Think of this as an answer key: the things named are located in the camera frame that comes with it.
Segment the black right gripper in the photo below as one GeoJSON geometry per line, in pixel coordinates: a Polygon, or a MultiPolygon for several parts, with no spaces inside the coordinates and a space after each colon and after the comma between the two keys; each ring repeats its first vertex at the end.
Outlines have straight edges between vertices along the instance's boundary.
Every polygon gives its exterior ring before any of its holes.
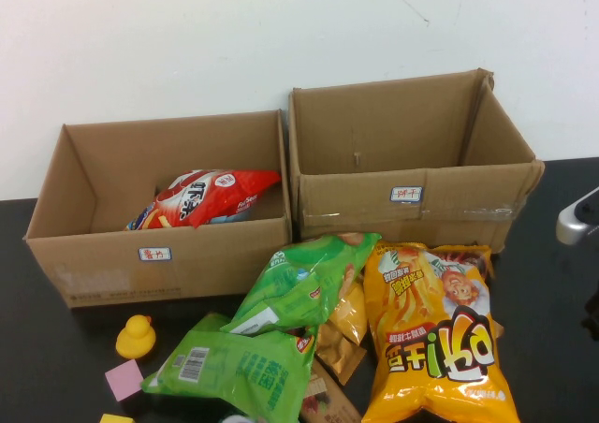
{"type": "Polygon", "coordinates": [[[582,321],[582,326],[588,330],[598,329],[598,297],[592,296],[584,306],[586,317],[582,321]]]}

